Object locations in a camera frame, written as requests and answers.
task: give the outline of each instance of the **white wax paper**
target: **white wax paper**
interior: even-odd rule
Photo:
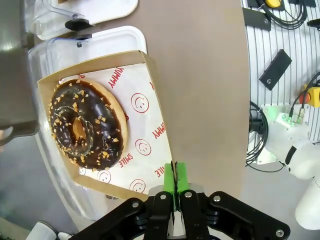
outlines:
[[[118,187],[148,194],[164,184],[164,165],[172,160],[166,127],[145,63],[83,73],[64,78],[94,80],[111,92],[127,119],[128,141],[109,170],[80,168],[80,174]]]

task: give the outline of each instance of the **chocolate glaze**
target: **chocolate glaze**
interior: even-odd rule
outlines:
[[[72,163],[104,170],[120,159],[123,151],[121,125],[109,100],[88,82],[71,80],[58,86],[49,106],[53,137]],[[85,136],[76,139],[75,119]]]

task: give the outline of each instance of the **yellow button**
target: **yellow button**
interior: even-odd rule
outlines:
[[[280,7],[280,5],[281,5],[281,0],[265,0],[265,3],[266,3],[270,8],[277,8],[277,7]]]

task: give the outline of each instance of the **brown table surface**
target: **brown table surface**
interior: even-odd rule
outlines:
[[[171,153],[207,195],[238,197],[248,144],[250,79],[239,0],[140,0],[129,16],[82,33],[134,26],[156,61]]]

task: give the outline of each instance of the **black cable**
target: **black cable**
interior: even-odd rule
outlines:
[[[265,11],[267,17],[271,21],[273,21],[277,26],[286,30],[295,30],[300,28],[307,19],[307,7],[305,0],[298,0],[297,2],[299,3],[298,16],[295,18],[287,10],[285,10],[285,12],[292,18],[292,20],[284,20],[274,15],[266,6],[264,0],[258,0],[258,3],[260,4],[261,8]]]
[[[250,167],[250,168],[252,168],[252,169],[254,169],[254,170],[256,170],[256,171],[259,171],[259,172],[262,172],[262,173],[268,173],[268,174],[270,174],[270,173],[277,173],[277,172],[280,172],[286,165],[284,165],[282,162],[279,162],[279,163],[281,163],[282,164],[282,167],[280,168],[280,169],[278,169],[278,170],[274,170],[274,171],[265,171],[265,170],[261,170],[261,169],[258,169],[258,168],[255,168],[255,167],[253,167],[253,166],[251,166],[250,164],[248,165],[248,167]]]
[[[311,81],[308,83],[308,85],[306,86],[305,90],[303,90],[298,97],[294,100],[290,113],[289,113],[289,117],[292,118],[292,116],[294,115],[294,108],[295,105],[297,103],[297,101],[299,100],[299,98],[302,96],[303,94],[303,100],[302,100],[302,105],[301,108],[304,109],[305,108],[305,104],[306,104],[306,98],[307,98],[307,94],[308,94],[308,90],[312,87],[317,86],[318,84],[320,84],[320,80],[316,81],[315,84],[313,84],[313,82],[320,76],[320,72],[318,72],[316,75],[313,76],[313,78],[311,79]]]
[[[258,156],[261,154],[262,150],[266,146],[268,135],[269,135],[268,120],[264,112],[262,111],[262,109],[252,101],[250,101],[250,121],[252,121],[251,111],[256,111],[261,116],[262,124],[264,126],[264,131],[263,131],[263,134],[261,134],[260,136],[259,142],[253,147],[252,150],[246,153],[246,159],[245,159],[246,166],[249,166],[250,164],[252,164],[254,161],[257,160]]]

